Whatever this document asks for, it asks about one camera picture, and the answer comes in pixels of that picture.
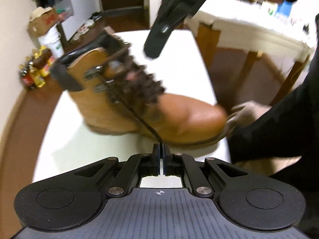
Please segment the person's right forearm sleeve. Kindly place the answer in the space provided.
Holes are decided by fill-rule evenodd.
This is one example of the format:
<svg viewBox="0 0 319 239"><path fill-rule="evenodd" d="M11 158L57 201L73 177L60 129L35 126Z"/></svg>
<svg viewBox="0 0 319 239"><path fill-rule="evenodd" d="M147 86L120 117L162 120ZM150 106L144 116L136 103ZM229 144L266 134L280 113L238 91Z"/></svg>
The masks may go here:
<svg viewBox="0 0 319 239"><path fill-rule="evenodd" d="M236 128L228 140L232 164L299 157L271 177L297 188L306 211L299 228L318 238L318 53L304 82L251 125Z"/></svg>

